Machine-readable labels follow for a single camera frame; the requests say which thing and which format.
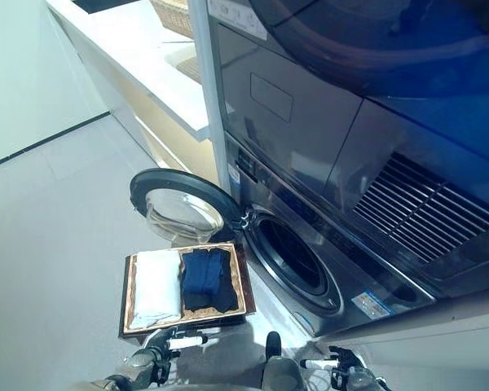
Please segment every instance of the robotic hand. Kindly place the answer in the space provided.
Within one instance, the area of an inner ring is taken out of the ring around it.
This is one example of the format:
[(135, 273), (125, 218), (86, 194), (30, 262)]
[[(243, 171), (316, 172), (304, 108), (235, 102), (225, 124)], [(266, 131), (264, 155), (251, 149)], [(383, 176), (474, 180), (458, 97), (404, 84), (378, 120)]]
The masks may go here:
[(326, 360), (301, 360), (301, 367), (332, 372), (332, 388), (340, 391), (391, 391), (383, 377), (375, 377), (349, 349), (330, 346)]
[(179, 357), (176, 349), (204, 344), (205, 336), (177, 338), (177, 329), (169, 328), (152, 333), (142, 349), (117, 368), (116, 373), (104, 380), (77, 384), (72, 391), (135, 391), (146, 389), (152, 383), (158, 386), (169, 378), (170, 360)]

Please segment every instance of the white floor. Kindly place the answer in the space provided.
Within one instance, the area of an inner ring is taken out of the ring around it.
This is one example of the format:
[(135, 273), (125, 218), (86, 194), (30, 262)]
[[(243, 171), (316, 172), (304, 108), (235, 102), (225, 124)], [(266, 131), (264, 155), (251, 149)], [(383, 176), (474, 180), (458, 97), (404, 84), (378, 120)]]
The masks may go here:
[[(153, 166), (111, 117), (0, 165), (0, 391), (100, 379), (135, 351), (117, 339), (124, 259), (170, 246), (129, 200), (132, 177)], [(216, 345), (185, 352), (176, 382), (254, 384), (272, 329), (292, 354), (306, 346), (251, 277), (258, 313)]]

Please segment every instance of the dryer vent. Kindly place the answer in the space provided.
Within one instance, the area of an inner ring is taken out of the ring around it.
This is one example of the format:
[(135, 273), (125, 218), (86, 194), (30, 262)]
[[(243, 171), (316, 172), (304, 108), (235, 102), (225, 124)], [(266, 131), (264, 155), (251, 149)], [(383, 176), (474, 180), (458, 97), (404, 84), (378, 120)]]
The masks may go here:
[(489, 231), (489, 205), (393, 154), (353, 209), (423, 263)]

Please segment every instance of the white towel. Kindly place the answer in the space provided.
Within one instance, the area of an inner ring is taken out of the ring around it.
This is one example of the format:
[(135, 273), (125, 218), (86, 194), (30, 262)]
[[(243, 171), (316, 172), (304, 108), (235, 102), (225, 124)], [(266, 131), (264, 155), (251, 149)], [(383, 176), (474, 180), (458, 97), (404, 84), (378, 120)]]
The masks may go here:
[(136, 259), (134, 319), (129, 328), (180, 319), (179, 253), (176, 250), (143, 251)]

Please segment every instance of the wicker basket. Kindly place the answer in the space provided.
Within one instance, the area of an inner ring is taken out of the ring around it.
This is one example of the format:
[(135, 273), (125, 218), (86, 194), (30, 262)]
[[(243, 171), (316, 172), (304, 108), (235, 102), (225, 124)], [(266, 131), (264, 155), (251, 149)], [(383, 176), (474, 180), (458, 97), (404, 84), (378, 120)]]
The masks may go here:
[(150, 0), (150, 3), (160, 17), (163, 27), (185, 37), (194, 38), (188, 17), (187, 0)]
[(130, 336), (130, 334), (141, 333), (141, 332), (152, 332), (157, 328), (167, 328), (172, 326), (178, 326), (182, 324), (195, 323), (199, 321), (205, 321), (210, 319), (220, 319), (229, 316), (242, 315), (250, 311), (255, 311), (255, 306), (251, 305), (252, 308), (247, 308), (246, 296), (251, 296), (250, 292), (246, 292), (243, 281), (241, 279), (239, 260), (237, 259), (236, 249), (232, 243), (220, 243), (220, 244), (202, 244), (197, 246), (190, 246), (185, 248), (172, 248), (173, 250), (178, 250), (179, 254), (191, 253), (194, 248), (222, 248), (230, 252), (230, 271), (231, 271), (231, 283), (236, 291), (237, 295), (237, 309), (229, 310), (224, 314), (217, 311), (213, 307), (204, 308), (201, 310), (190, 311), (184, 308), (182, 304), (181, 319), (173, 322), (158, 322), (149, 327), (140, 329), (131, 329), (129, 325), (132, 323), (134, 318), (134, 303), (135, 303), (135, 274), (136, 274), (136, 263), (138, 261), (135, 255), (130, 256), (130, 261), (128, 265), (128, 275), (127, 275), (127, 285), (126, 285), (126, 296), (125, 296), (125, 306), (122, 313), (122, 335)]

